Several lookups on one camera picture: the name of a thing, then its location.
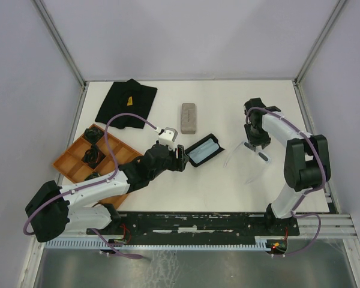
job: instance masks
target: black case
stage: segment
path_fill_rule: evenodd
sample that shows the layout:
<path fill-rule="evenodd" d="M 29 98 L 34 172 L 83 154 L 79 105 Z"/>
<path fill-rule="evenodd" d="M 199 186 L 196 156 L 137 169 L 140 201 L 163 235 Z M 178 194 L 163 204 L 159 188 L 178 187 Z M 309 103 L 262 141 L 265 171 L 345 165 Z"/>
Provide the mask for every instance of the black case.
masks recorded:
<path fill-rule="evenodd" d="M 218 149 L 213 152 L 210 156 L 206 157 L 203 161 L 199 162 L 199 163 L 195 163 L 191 157 L 190 157 L 190 163 L 193 167 L 199 167 L 201 164 L 204 164 L 205 162 L 207 162 L 209 159 L 214 158 L 217 154 L 219 154 L 221 151 L 224 151 L 225 149 L 222 148 L 219 144 L 218 144 L 218 140 L 217 138 L 211 133 L 210 135 L 204 137 L 202 140 L 196 142 L 195 144 L 193 144 L 192 146 L 190 146 L 189 148 L 187 148 L 185 150 L 185 153 L 188 155 L 192 150 L 195 150 L 198 146 L 200 146 L 201 144 L 203 144 L 204 142 L 208 141 L 209 139 L 212 139 L 215 143 L 217 143 L 218 145 Z"/>

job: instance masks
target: yellow tag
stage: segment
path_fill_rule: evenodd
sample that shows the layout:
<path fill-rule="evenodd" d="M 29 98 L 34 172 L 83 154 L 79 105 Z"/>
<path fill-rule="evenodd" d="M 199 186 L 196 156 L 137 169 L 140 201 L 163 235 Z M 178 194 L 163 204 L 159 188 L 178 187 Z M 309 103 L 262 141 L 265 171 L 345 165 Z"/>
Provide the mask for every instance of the yellow tag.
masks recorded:
<path fill-rule="evenodd" d="M 128 98 L 127 106 L 132 106 L 132 105 L 133 105 L 132 96 L 130 96 L 130 97 Z"/>

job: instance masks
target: orange tray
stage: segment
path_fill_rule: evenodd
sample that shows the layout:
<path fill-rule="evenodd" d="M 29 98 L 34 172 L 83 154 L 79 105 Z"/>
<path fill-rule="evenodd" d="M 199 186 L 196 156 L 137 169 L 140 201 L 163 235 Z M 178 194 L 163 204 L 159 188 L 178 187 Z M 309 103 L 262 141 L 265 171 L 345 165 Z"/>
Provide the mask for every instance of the orange tray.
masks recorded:
<path fill-rule="evenodd" d="M 92 127 L 96 127 L 101 131 L 104 131 L 95 124 L 90 126 L 90 128 Z M 141 154 L 136 150 L 129 147 L 127 144 L 109 133 L 108 142 L 113 153 L 116 155 L 116 159 L 119 164 L 128 163 L 136 157 L 141 156 Z M 93 172 L 98 172 L 101 176 L 103 176 L 114 171 L 115 164 L 112 160 L 112 156 L 110 155 L 109 150 L 107 149 L 104 136 L 102 136 L 96 145 L 105 155 L 105 158 L 94 169 L 82 161 L 85 152 L 91 147 L 91 143 L 85 140 L 84 134 L 82 134 L 52 165 L 57 171 L 62 173 L 73 183 L 83 182 L 84 179 Z M 105 198 L 100 202 L 113 204 L 117 209 L 127 197 L 128 194 L 112 196 Z"/>

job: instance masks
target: black cloth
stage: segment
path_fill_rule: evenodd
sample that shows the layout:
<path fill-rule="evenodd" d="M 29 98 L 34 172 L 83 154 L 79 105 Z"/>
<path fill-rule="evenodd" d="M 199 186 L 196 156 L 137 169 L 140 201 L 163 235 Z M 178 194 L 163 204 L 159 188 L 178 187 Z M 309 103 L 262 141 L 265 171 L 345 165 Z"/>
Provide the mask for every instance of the black cloth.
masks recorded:
<path fill-rule="evenodd" d="M 133 79 L 126 82 L 114 82 L 95 121 L 107 124 L 113 116 L 125 112 L 147 119 L 156 92 L 157 88 L 141 85 Z M 110 125 L 119 129 L 125 127 L 142 129 L 145 123 L 132 116 L 122 116 L 113 120 Z"/>

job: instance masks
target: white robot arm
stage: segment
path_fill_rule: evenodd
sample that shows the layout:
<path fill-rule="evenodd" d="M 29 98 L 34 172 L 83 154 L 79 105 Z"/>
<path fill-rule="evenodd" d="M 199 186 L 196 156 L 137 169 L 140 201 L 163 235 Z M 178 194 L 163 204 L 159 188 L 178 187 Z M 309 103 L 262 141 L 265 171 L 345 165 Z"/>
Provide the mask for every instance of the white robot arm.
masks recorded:
<path fill-rule="evenodd" d="M 280 219 L 290 218 L 308 190 L 319 187 L 331 177 L 328 143 L 323 135 L 300 131 L 285 119 L 277 107 L 265 107 L 261 99 L 254 98 L 244 104 L 247 123 L 244 125 L 250 149 L 265 148 L 274 136 L 285 148 L 284 177 L 286 184 L 281 193 L 267 208 L 267 226 Z M 319 156 L 306 160 L 305 155 Z"/>
<path fill-rule="evenodd" d="M 86 207 L 101 199 L 123 195 L 141 189 L 165 170 L 182 172 L 189 157 L 184 147 L 175 148 L 177 131 L 160 129 L 158 141 L 144 156 L 120 165 L 117 171 L 81 183 L 58 187 L 54 181 L 45 183 L 25 208 L 39 242 L 46 242 L 62 232 L 81 231 L 87 228 L 103 229 L 117 212 L 112 205 Z"/>

